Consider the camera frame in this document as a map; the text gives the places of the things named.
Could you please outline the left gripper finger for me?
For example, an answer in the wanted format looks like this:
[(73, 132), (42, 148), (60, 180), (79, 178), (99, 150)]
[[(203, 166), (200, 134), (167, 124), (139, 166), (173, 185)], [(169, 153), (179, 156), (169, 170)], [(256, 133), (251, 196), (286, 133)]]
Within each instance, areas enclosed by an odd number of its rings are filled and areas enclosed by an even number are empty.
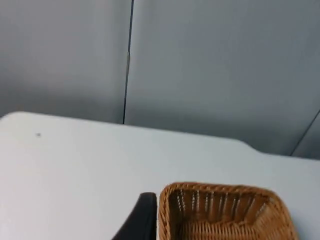
[(157, 238), (157, 196), (143, 192), (113, 240), (155, 240)]

